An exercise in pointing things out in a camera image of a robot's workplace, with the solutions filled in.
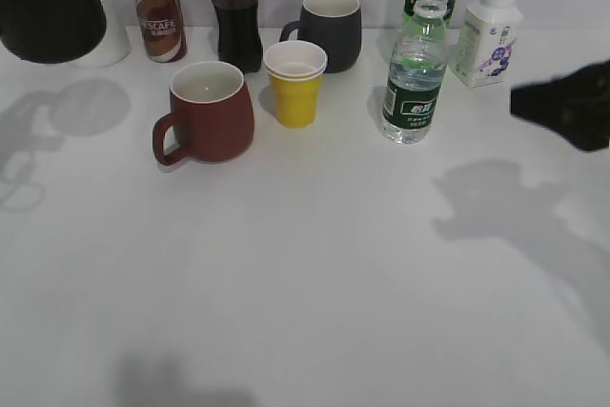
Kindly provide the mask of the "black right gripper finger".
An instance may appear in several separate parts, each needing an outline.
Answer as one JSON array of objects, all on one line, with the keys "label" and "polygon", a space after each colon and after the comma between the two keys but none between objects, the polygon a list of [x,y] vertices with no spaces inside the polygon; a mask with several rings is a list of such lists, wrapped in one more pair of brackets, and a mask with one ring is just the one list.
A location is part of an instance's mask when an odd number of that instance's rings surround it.
[{"label": "black right gripper finger", "polygon": [[546,82],[515,86],[510,113],[554,132],[582,152],[609,147],[609,63]]}]

